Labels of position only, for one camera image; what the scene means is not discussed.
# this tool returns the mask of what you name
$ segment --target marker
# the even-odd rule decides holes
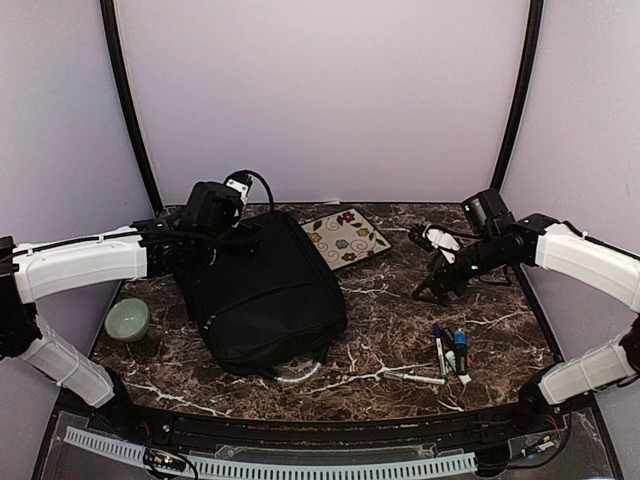
[[[456,373],[456,354],[453,353],[453,350],[449,350],[445,355],[445,358],[449,362],[449,366],[451,367],[451,371]],[[462,382],[463,385],[466,385],[471,381],[471,377],[467,375],[458,375],[458,379]]]
[[[447,344],[447,349],[449,349],[449,351],[451,351],[451,352],[455,352],[456,351],[456,341],[455,341],[455,337],[453,335],[453,332],[451,331],[451,329],[449,327],[442,328],[441,331],[442,331],[442,339],[444,340],[444,343]],[[471,361],[471,357],[469,356],[469,353],[467,352],[467,369],[472,366],[472,363],[473,362]]]
[[[456,355],[456,373],[458,375],[466,375],[468,364],[467,364],[467,335],[462,331],[458,330],[454,334],[455,339],[455,350],[454,353]]]
[[[382,376],[386,378],[393,378],[394,380],[412,380],[414,382],[432,383],[434,385],[445,385],[447,383],[445,378],[422,377],[420,375],[410,375],[408,373],[386,371],[382,372]]]
[[[433,327],[436,335],[436,348],[438,350],[438,362],[440,362],[440,376],[444,379],[447,378],[447,371],[444,366],[444,352],[442,351],[442,338],[440,337],[440,327],[436,323]]]

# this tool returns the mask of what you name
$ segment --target black backpack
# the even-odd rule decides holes
[[[189,318],[229,373],[275,378],[274,366],[304,353],[324,363],[347,326],[338,281],[289,214],[244,223],[262,227],[252,255],[219,251],[197,281],[176,275]]]

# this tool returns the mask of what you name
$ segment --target pen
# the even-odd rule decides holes
[[[436,348],[438,349],[438,362],[440,363],[440,376],[447,378],[447,371],[444,366],[444,352],[442,351],[442,338],[440,337],[440,327],[436,323],[433,327],[436,335]]]
[[[382,376],[386,378],[393,378],[394,380],[413,380],[414,382],[432,383],[434,385],[444,385],[447,383],[444,378],[422,377],[420,375],[410,375],[408,373],[386,371],[382,372]]]

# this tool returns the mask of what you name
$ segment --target black metal frame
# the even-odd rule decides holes
[[[160,191],[158,190],[158,185],[156,184],[155,177],[153,176],[153,170],[151,169],[149,156],[147,155],[147,150],[144,146],[140,124],[138,123],[138,116],[136,115],[136,110],[133,104],[133,96],[131,95],[129,79],[127,78],[127,70],[125,68],[122,45],[120,44],[120,33],[118,32],[118,21],[116,19],[113,0],[100,0],[100,7],[102,9],[104,33],[107,38],[107,48],[109,49],[109,57],[111,58],[113,78],[115,79],[118,96],[120,97],[122,115],[124,116],[124,121],[127,124],[129,139],[131,140],[131,146],[133,147],[133,153],[138,163],[140,175],[142,175],[142,181],[144,182],[147,196],[149,197],[153,210],[158,214],[162,211],[164,205],[162,204]]]
[[[527,92],[529,91],[529,82],[531,81],[531,72],[533,71],[533,61],[536,56],[536,47],[538,46],[538,35],[540,33],[540,25],[542,24],[542,7],[544,0],[531,0],[529,5],[529,19],[527,20],[527,30],[524,37],[524,46],[522,47],[522,58],[520,60],[520,69],[518,71],[518,79],[516,80],[516,88],[513,93],[513,101],[511,103],[511,111],[507,120],[507,127],[502,139],[498,161],[491,178],[491,188],[500,190],[504,183],[504,178],[511,160],[511,153],[516,143],[524,104],[527,100]]]

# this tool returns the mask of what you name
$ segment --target blue marker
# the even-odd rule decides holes
[[[462,330],[458,330],[453,335],[455,341],[455,355],[456,355],[456,373],[458,375],[467,374],[467,335]]]

